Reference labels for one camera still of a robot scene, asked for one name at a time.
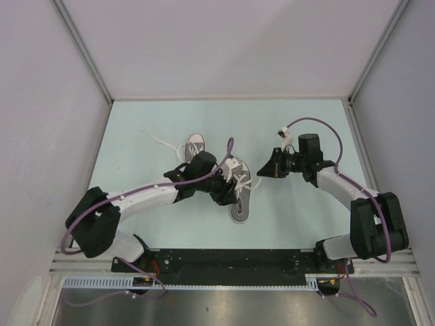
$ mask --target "floor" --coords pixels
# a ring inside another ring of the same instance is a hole
[[[303,291],[169,291],[157,300],[110,297],[85,308],[60,301],[53,326],[413,326],[416,325],[401,278],[359,278],[360,295],[378,313],[370,317],[347,298],[322,300]],[[70,302],[96,299],[108,290],[64,289]],[[343,282],[343,293],[350,293]]]
[[[90,185],[106,192],[131,189],[174,169],[175,152],[147,132],[175,146],[200,132],[218,161],[228,138],[234,137],[233,154],[247,162],[256,183],[256,171],[268,161],[273,147],[281,146],[278,129],[304,116],[318,117],[337,129],[344,143],[341,167],[363,183],[341,101],[273,100],[115,102]],[[325,126],[301,122],[291,131],[296,139],[303,133],[318,133],[325,159],[337,158],[337,140]],[[228,207],[197,193],[138,214],[120,229],[140,235],[154,248],[313,248],[318,240],[349,233],[349,211],[305,183],[301,175],[290,175],[263,178],[251,194],[249,218],[242,225],[232,222]]]

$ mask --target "shoe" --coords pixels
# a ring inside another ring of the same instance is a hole
[[[255,187],[248,186],[251,184],[251,172],[244,161],[238,158],[236,159],[241,165],[232,172],[232,177],[237,181],[234,189],[237,202],[231,206],[231,218],[235,223],[244,223],[249,216],[249,197],[251,196],[251,190],[260,185],[261,178],[259,178]]]
[[[200,151],[205,151],[205,140],[201,134],[193,134],[184,146],[184,162],[190,163]]]

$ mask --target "white table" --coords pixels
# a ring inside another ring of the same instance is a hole
[[[178,146],[194,132],[204,135],[207,150],[218,162],[234,137],[233,154],[256,172],[272,148],[281,145],[278,129],[312,116],[332,124],[345,148],[342,169],[357,181],[364,177],[340,101],[158,101],[115,102],[90,186],[105,192],[138,187],[177,165],[175,152],[155,142],[145,131]],[[335,161],[338,143],[323,125],[300,122],[295,136],[318,133],[326,160]],[[301,175],[265,179],[251,193],[244,224],[232,222],[228,206],[218,206],[208,194],[158,207],[120,224],[154,248],[291,249],[313,248],[316,241],[349,233],[349,211],[331,195],[305,183]]]

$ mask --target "shoelace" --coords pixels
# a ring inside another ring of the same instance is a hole
[[[180,154],[179,150],[182,147],[186,146],[187,143],[184,143],[184,144],[179,145],[178,147],[175,147],[174,145],[172,145],[172,144],[170,144],[170,143],[168,143],[166,141],[163,141],[163,140],[155,137],[153,134],[150,134],[148,131],[144,131],[144,132],[149,134],[158,143],[166,145],[167,147],[173,149],[175,151],[175,153],[177,154],[177,158],[178,158],[179,163],[184,163],[183,156]],[[190,154],[192,154],[192,156],[194,156],[197,153],[199,153],[200,151],[204,150],[202,147],[198,148],[198,146],[196,146],[195,143],[191,143],[191,142],[189,142],[189,143],[192,144],[193,147],[194,147],[193,149],[189,148]],[[233,175],[233,177],[236,179],[236,182],[237,182],[236,187],[234,188],[234,190],[236,192],[237,199],[239,199],[240,193],[242,192],[243,188],[248,189],[248,190],[254,190],[254,189],[256,189],[260,185],[261,180],[262,180],[262,177],[258,178],[257,184],[255,186],[253,186],[253,187],[250,187],[248,185],[251,184],[252,179],[243,181],[243,179],[246,178],[246,175],[241,175],[241,176]]]

